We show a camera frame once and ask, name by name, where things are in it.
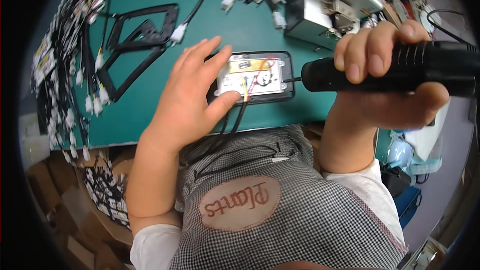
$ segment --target right hand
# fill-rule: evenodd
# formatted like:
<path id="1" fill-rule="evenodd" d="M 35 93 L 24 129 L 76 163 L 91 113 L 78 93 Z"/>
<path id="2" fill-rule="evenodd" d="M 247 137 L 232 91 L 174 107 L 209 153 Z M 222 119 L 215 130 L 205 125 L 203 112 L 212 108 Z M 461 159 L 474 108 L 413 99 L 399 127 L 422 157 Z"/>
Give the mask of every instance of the right hand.
<path id="1" fill-rule="evenodd" d="M 397 42 L 414 44 L 430 41 L 423 26 L 407 20 L 397 29 L 381 21 L 377 27 L 362 28 L 357 34 L 347 34 L 334 51 L 335 67 L 344 71 L 353 84 L 367 75 L 382 77 L 392 63 L 392 51 Z M 369 127 L 381 129 L 413 129 L 428 125 L 438 110 L 450 99 L 447 89 L 438 82 L 425 82 L 414 95 L 406 93 L 338 92 L 335 103 Z"/>

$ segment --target red wire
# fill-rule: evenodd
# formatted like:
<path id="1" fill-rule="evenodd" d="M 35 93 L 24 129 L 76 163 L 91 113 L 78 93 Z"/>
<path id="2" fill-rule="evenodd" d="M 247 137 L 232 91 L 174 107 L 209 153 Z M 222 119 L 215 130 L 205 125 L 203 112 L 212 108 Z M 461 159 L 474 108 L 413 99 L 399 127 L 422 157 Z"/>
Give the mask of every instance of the red wire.
<path id="1" fill-rule="evenodd" d="M 252 86 L 251 86 L 250 92 L 248 92 L 247 101 L 250 99 L 250 94 L 254 91 L 255 85 L 257 84 L 258 76 L 260 75 L 260 72 L 262 71 L 265 62 L 268 61 L 269 58 L 273 58 L 274 60 L 273 60 L 273 64 L 272 64 L 272 65 L 267 64 L 267 65 L 268 65 L 268 68 L 272 68 L 273 65 L 275 65 L 275 57 L 274 57 L 273 55 L 269 55 L 269 56 L 265 57 L 265 59 L 261 62 L 261 64 L 260 64 L 260 69 L 258 70 L 257 76 L 255 76 L 255 81 L 253 82 L 253 84 L 252 84 Z"/>

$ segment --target yellow wire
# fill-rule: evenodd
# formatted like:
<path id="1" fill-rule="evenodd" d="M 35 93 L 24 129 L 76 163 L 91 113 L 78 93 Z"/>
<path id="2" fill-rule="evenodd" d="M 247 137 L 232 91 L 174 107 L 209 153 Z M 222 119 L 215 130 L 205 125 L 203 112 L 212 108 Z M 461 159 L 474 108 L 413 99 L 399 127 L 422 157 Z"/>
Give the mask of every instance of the yellow wire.
<path id="1" fill-rule="evenodd" d="M 243 85 L 243 102 L 247 102 L 248 100 L 247 83 L 245 82 L 245 79 L 243 77 L 241 78 L 241 83 Z"/>

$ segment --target teal workbench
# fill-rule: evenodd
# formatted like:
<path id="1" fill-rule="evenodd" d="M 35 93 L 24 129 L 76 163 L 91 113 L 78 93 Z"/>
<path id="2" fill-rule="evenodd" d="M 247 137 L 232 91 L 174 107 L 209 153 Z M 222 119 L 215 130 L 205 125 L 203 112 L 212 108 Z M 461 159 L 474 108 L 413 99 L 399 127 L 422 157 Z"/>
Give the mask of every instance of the teal workbench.
<path id="1" fill-rule="evenodd" d="M 158 100 L 162 94 L 170 70 L 183 52 L 204 38 L 220 35 L 223 45 L 232 45 L 233 51 L 275 51 L 284 50 L 291 54 L 294 75 L 300 75 L 304 63 L 332 56 L 332 51 L 321 48 L 314 51 L 315 44 L 303 40 L 285 37 L 282 30 L 272 24 L 272 12 L 267 2 L 261 4 L 244 4 L 237 1 L 226 13 L 220 8 L 222 0 L 205 0 L 193 20 L 189 23 L 183 41 L 170 47 L 130 86 L 117 103 L 104 106 L 99 117 L 92 116 L 89 125 L 89 146 L 112 146 L 115 144 L 137 142 L 141 133 L 150 123 Z M 177 3 L 180 24 L 193 9 L 197 0 L 111 0 L 111 13 L 125 13 L 151 6 Z M 120 41 L 137 28 L 144 20 L 150 19 L 160 28 L 163 24 L 162 14 L 147 15 L 125 21 Z M 114 20 L 108 21 L 107 36 Z M 99 17 L 90 28 L 90 44 L 93 55 L 99 50 L 104 25 L 104 18 Z M 104 52 L 105 60 L 109 53 Z M 138 51 L 122 54 L 112 65 L 109 74 L 116 87 L 128 77 L 150 51 Z M 80 110 L 85 113 L 87 89 L 75 89 Z M 334 92 L 311 93 L 302 83 L 295 85 L 295 97 L 285 102 L 249 105 L 245 110 L 239 130 L 279 127 L 294 123 L 307 123 L 325 120 L 335 100 Z M 234 109 L 227 131 L 233 126 L 238 107 Z"/>

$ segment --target hand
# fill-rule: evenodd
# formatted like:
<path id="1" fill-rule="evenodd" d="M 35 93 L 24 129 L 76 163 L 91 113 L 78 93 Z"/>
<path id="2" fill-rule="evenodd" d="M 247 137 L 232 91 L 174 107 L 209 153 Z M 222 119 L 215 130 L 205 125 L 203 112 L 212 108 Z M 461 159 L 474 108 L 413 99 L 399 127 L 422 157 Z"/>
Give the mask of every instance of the hand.
<path id="1" fill-rule="evenodd" d="M 226 45 L 205 62 L 222 41 L 221 37 L 203 39 L 183 54 L 173 65 L 152 122 L 142 137 L 169 153 L 178 153 L 185 145 L 207 135 L 240 98 L 236 91 L 225 92 L 210 105 L 207 92 L 220 69 L 232 55 Z"/>
<path id="2" fill-rule="evenodd" d="M 368 74 L 385 75 L 392 62 L 394 45 L 402 41 L 414 44 L 429 41 L 423 26 L 407 20 L 398 30 L 382 21 L 374 29 L 362 28 L 357 34 L 345 35 L 335 47 L 334 62 L 347 79 L 361 83 Z M 371 127 L 382 129 L 419 128 L 428 125 L 449 100 L 447 89 L 437 82 L 425 82 L 415 94 L 338 92 L 335 103 Z"/>

